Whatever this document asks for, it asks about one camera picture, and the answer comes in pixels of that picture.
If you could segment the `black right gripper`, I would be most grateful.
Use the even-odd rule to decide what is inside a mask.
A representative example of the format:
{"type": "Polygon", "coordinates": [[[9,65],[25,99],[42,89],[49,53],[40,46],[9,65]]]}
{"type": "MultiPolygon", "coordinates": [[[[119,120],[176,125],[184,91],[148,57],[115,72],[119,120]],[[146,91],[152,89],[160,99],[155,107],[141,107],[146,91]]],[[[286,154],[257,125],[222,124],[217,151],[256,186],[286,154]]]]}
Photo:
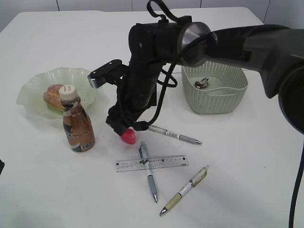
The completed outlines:
{"type": "MultiPolygon", "coordinates": [[[[129,127],[137,131],[147,130],[149,124],[137,123],[148,106],[162,67],[173,63],[182,50],[180,37],[192,23],[190,16],[176,18],[172,22],[162,18],[157,23],[132,26],[129,32],[129,73],[117,86],[117,102],[108,111],[106,123],[114,132],[122,135],[129,127]]],[[[157,100],[156,119],[160,113],[168,79],[163,82],[161,97],[157,100]]]]}

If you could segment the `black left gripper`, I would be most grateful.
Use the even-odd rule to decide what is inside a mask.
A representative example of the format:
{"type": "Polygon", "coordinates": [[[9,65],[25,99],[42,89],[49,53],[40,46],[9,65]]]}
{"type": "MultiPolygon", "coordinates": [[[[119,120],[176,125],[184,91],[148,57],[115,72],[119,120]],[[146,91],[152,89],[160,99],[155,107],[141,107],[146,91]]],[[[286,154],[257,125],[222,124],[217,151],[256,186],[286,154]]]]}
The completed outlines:
{"type": "Polygon", "coordinates": [[[2,160],[0,160],[0,174],[2,173],[4,167],[5,167],[5,163],[2,160]]]}

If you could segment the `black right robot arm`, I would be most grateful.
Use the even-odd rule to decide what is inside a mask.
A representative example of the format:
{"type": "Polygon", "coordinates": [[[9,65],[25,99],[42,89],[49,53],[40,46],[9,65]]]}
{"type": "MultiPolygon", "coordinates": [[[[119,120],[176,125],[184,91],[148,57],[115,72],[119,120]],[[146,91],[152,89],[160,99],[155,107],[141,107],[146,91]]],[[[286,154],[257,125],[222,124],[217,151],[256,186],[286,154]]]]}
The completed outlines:
{"type": "Polygon", "coordinates": [[[129,32],[131,59],[117,85],[117,102],[106,123],[122,135],[147,130],[158,118],[177,65],[207,61],[261,75],[268,98],[278,96],[287,121],[304,131],[304,31],[279,25],[211,31],[201,22],[136,24],[129,32]]]}

